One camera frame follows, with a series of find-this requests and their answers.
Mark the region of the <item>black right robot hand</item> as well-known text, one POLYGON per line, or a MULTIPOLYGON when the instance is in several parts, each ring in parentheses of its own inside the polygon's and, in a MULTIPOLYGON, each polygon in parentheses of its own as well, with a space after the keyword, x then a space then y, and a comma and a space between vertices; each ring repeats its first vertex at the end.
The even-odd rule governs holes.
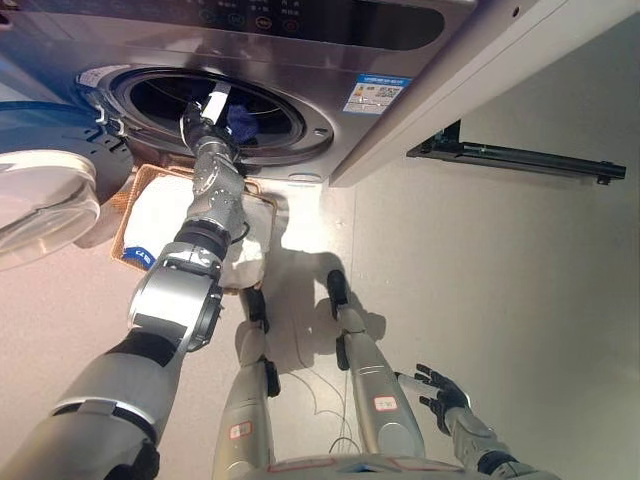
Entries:
POLYGON ((412 376, 401 372, 394 375, 403 390, 416 395, 418 401, 434 414, 438 429, 450 436, 446 414, 453 408, 470 406, 466 393, 447 376, 420 363, 412 376))

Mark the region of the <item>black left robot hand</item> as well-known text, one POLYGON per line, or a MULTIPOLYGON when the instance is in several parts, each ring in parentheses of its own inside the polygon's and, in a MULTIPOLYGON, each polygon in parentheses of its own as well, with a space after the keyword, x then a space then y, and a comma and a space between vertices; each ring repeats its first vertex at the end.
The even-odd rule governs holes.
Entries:
POLYGON ((204 138, 212 137, 233 144, 229 127, 217 125, 227 105, 231 86, 225 82, 217 82, 213 90, 202 101, 192 101, 179 121, 180 134, 184 144, 191 150, 204 138))

